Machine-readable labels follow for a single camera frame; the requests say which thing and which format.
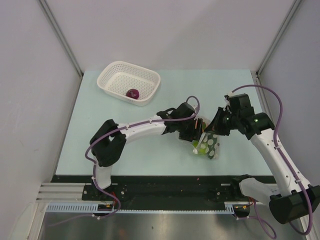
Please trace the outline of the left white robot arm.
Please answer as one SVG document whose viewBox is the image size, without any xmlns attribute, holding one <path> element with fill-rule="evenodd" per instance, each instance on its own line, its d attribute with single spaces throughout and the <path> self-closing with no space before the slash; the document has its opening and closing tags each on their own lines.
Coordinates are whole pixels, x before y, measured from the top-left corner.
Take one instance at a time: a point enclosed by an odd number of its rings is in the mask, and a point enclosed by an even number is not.
<svg viewBox="0 0 320 240">
<path fill-rule="evenodd" d="M 198 115 L 200 108 L 182 103 L 178 108 L 159 111 L 142 121 L 117 124 L 107 120 L 91 138 L 85 158 L 93 162 L 93 194 L 100 200 L 110 196 L 113 165 L 120 159 L 126 145 L 139 139 L 184 131 Z"/>
</svg>

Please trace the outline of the green fake fruit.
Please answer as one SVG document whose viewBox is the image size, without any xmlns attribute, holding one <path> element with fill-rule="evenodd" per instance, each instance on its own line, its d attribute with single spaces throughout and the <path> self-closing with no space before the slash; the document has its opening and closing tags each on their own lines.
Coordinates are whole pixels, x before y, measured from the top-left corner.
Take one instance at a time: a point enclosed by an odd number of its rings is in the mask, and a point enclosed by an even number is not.
<svg viewBox="0 0 320 240">
<path fill-rule="evenodd" d="M 198 141 L 193 141 L 192 146 L 193 146 L 192 152 L 195 155 L 200 155 L 200 156 L 206 155 L 209 149 L 208 144 L 206 142 L 199 143 Z"/>
</svg>

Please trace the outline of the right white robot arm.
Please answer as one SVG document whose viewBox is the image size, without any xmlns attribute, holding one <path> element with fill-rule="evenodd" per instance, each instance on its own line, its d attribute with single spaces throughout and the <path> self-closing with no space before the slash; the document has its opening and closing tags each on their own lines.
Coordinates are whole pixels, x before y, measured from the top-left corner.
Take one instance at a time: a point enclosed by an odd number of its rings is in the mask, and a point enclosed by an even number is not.
<svg viewBox="0 0 320 240">
<path fill-rule="evenodd" d="M 264 112 L 255 113 L 252 107 L 219 107 L 205 132 L 228 136 L 232 130 L 238 130 L 255 146 L 269 167 L 277 188 L 272 189 L 252 176 L 242 175 L 233 181 L 231 196 L 237 201 L 251 197 L 261 202 L 281 224 L 304 216 L 311 219 L 320 203 L 320 187 L 311 185 L 300 173 L 278 140 L 269 116 Z"/>
</svg>

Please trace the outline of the purple fake fruit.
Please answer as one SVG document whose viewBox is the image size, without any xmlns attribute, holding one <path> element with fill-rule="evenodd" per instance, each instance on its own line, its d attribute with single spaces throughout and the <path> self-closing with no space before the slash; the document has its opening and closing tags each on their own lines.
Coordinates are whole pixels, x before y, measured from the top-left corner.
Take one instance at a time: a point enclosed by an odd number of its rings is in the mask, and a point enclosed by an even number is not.
<svg viewBox="0 0 320 240">
<path fill-rule="evenodd" d="M 129 89 L 126 94 L 125 94 L 128 98 L 131 98 L 131 99 L 135 99 L 137 100 L 139 97 L 140 97 L 140 92 L 135 89 L 135 88 L 131 88 Z"/>
</svg>

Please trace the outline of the polka dot zip bag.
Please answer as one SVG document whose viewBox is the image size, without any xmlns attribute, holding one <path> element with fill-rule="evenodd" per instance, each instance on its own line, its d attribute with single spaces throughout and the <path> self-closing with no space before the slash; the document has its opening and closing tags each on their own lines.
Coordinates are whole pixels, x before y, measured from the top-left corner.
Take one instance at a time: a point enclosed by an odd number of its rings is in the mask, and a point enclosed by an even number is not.
<svg viewBox="0 0 320 240">
<path fill-rule="evenodd" d="M 196 117 L 191 125 L 178 134 L 178 139 L 191 145 L 194 155 L 212 160 L 219 156 L 220 141 L 218 135 L 205 132 L 209 123 L 210 121 L 205 117 Z"/>
</svg>

